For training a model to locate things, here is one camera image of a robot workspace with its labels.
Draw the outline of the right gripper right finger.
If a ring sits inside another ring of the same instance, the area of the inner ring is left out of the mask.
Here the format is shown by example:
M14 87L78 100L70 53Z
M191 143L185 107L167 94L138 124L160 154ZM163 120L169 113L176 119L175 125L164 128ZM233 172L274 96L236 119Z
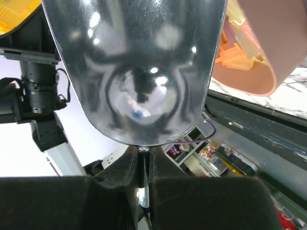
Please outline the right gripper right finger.
M254 177L196 177L151 148L150 217L155 230L280 230L267 187Z

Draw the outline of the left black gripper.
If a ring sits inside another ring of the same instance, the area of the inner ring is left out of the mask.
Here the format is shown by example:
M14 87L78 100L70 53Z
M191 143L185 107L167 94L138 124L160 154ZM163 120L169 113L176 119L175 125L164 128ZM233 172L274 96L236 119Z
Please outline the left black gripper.
M42 9L0 37L0 55L11 60L55 65L60 57Z

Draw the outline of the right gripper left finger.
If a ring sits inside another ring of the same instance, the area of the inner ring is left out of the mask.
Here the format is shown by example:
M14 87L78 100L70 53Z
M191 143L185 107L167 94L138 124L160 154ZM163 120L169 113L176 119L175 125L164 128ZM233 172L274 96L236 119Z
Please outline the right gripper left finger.
M0 180L3 230L135 230L138 149L130 146L94 177Z

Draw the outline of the metal candy scoop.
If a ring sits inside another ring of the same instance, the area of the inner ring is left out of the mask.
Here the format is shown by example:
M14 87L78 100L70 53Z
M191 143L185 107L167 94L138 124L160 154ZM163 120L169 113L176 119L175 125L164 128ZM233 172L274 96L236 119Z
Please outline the metal candy scoop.
M104 218L137 219L137 189L179 185L163 153L197 125L225 0L44 0L62 63L89 122L128 145L93 196Z

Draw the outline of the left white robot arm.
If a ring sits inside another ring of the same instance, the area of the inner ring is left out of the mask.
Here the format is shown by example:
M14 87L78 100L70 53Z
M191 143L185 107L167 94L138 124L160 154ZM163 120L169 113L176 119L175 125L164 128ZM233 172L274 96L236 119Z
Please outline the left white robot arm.
M56 114L71 97L58 93L60 57L42 6L0 37L0 54L21 68L20 78L0 81L1 123L29 123L33 141L59 176L85 176Z

